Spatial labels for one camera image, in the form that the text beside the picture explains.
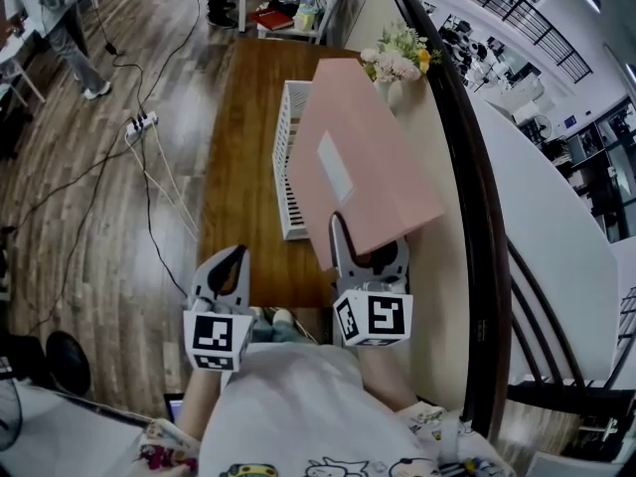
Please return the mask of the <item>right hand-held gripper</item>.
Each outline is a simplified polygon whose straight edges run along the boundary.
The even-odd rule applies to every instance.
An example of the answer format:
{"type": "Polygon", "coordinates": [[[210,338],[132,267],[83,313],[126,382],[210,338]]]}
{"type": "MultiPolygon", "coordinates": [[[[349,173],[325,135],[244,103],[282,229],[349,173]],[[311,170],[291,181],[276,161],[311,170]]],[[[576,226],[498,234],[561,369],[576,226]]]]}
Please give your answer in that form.
{"type": "Polygon", "coordinates": [[[413,297],[406,292],[406,239],[373,251],[368,262],[359,263],[346,222],[335,212],[330,219],[330,248],[339,272],[333,309],[343,344],[379,348],[407,340],[413,297]]]}

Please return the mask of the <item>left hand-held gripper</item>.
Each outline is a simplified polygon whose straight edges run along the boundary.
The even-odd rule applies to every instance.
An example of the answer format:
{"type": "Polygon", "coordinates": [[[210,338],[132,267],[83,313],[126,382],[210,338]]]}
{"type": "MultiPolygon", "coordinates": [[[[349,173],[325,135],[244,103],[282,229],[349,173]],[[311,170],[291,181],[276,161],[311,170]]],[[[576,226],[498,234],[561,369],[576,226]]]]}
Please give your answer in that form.
{"type": "Polygon", "coordinates": [[[250,253],[241,245],[238,283],[221,291],[237,259],[236,245],[217,252],[196,270],[191,304],[183,313],[184,341],[194,369],[235,373],[249,344],[254,317],[249,309],[250,253]]]}

